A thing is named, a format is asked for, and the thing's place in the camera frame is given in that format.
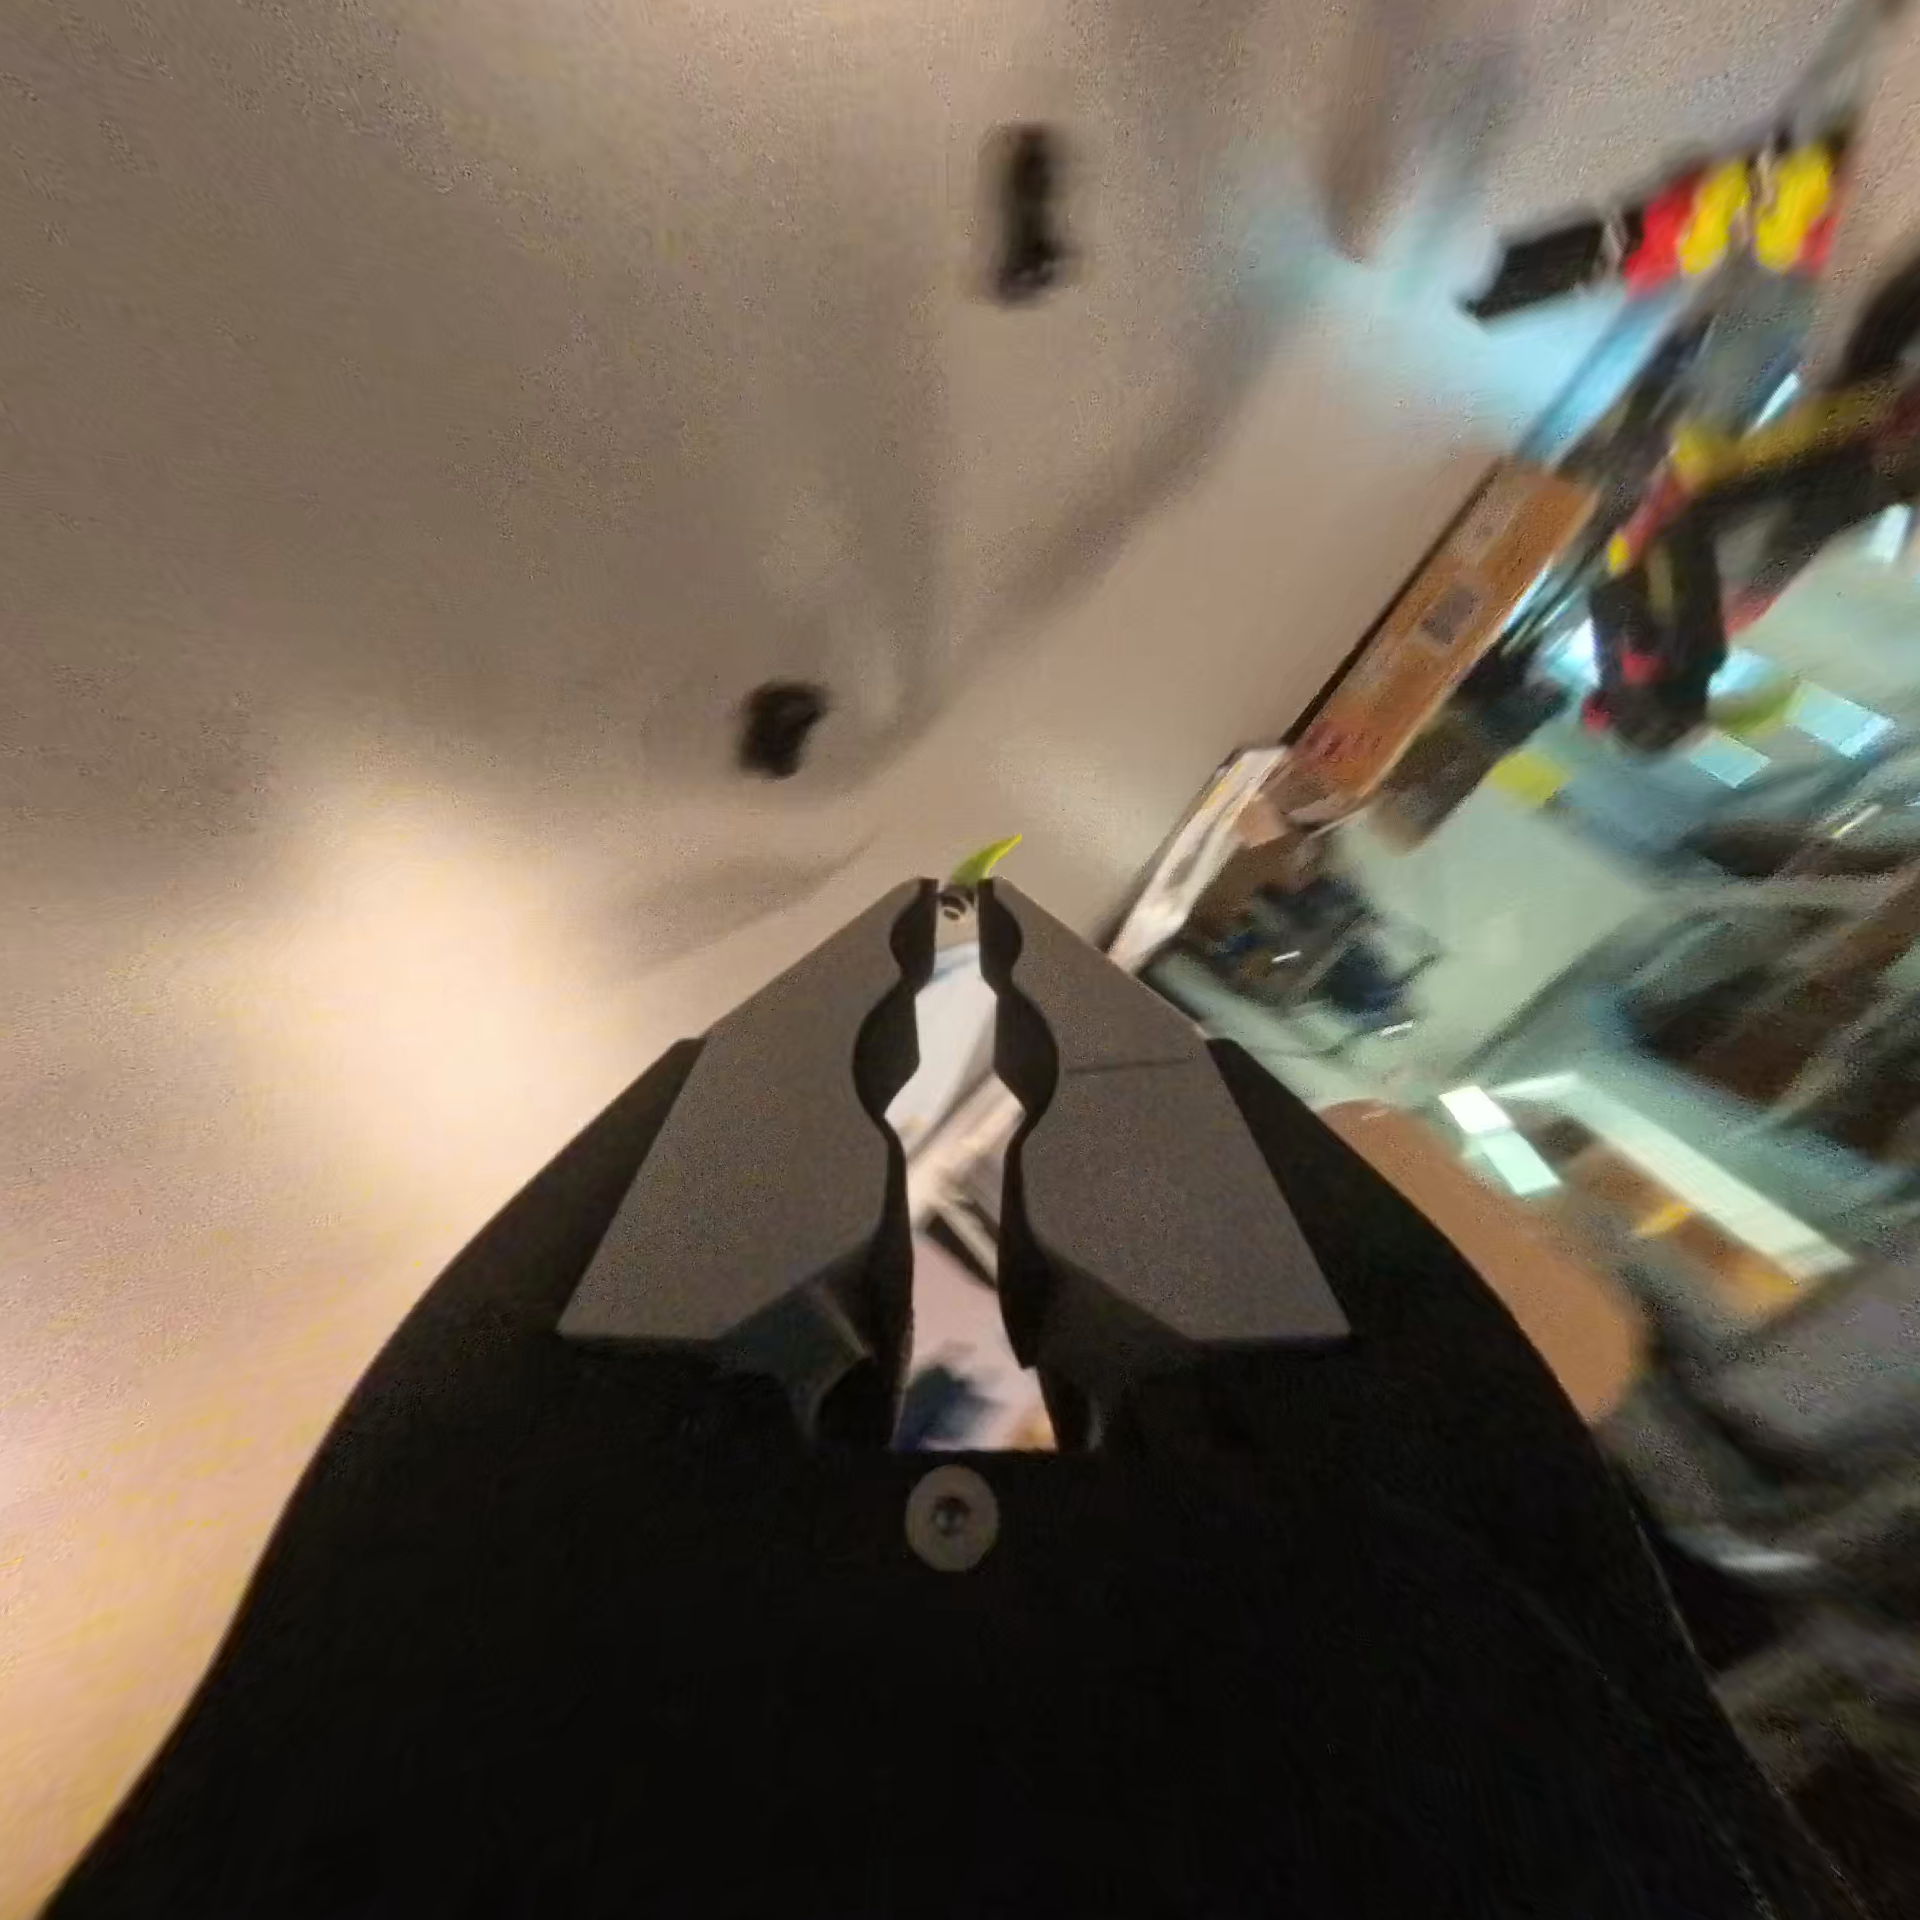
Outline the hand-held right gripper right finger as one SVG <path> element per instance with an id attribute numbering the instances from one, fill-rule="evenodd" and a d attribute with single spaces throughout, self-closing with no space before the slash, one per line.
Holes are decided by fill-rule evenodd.
<path id="1" fill-rule="evenodd" d="M 1209 1042 L 1005 879 L 978 887 L 1002 1152 L 1000 1308 L 1057 1447 L 1161 1380 L 1322 1354 L 1351 1327 Z"/>

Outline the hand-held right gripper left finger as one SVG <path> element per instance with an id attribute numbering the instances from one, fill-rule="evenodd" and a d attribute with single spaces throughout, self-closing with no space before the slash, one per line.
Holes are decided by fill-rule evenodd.
<path id="1" fill-rule="evenodd" d="M 910 1357 L 906 1149 L 941 891 L 886 891 L 720 1017 L 558 1332 L 782 1386 L 810 1444 L 891 1444 Z"/>

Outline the black red yellow lego model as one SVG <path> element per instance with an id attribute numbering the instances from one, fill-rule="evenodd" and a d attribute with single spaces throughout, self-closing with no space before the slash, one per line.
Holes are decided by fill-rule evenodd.
<path id="1" fill-rule="evenodd" d="M 1730 644 L 1841 536 L 1918 510 L 1918 254 L 1858 305 L 1807 376 L 1819 289 L 1851 199 L 1851 126 L 1697 160 L 1637 202 L 1505 241 L 1470 315 L 1576 289 L 1674 296 L 1621 396 L 1550 457 L 1589 510 L 1508 619 L 1462 701 L 1497 706 L 1582 625 L 1587 732 L 1662 758 L 1707 725 Z"/>

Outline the small black lego piece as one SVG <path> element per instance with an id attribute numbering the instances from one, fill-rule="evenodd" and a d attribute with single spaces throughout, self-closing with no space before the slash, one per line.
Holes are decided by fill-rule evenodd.
<path id="1" fill-rule="evenodd" d="M 826 719 L 829 690 L 819 681 L 774 679 L 755 687 L 738 709 L 738 770 L 755 779 L 796 778 Z"/>
<path id="2" fill-rule="evenodd" d="M 983 289 L 1015 311 L 1055 295 L 1074 269 L 1068 143 L 1050 122 L 992 129 L 979 152 Z"/>

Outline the orange cardboard lego box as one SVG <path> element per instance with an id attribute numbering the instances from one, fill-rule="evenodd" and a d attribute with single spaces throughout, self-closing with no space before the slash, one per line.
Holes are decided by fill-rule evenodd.
<path id="1" fill-rule="evenodd" d="M 1589 484 L 1549 466 L 1502 460 L 1487 474 L 1294 736 L 1280 778 L 1291 823 L 1339 823 L 1377 794 L 1594 510 Z"/>

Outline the closed instruction booklet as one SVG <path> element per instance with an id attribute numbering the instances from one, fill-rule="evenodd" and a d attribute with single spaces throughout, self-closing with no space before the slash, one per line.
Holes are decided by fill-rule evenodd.
<path id="1" fill-rule="evenodd" d="M 1242 748 L 1211 770 L 1107 940 L 1107 958 L 1124 972 L 1144 972 L 1182 933 L 1235 855 L 1287 835 L 1291 770 L 1287 743 Z"/>

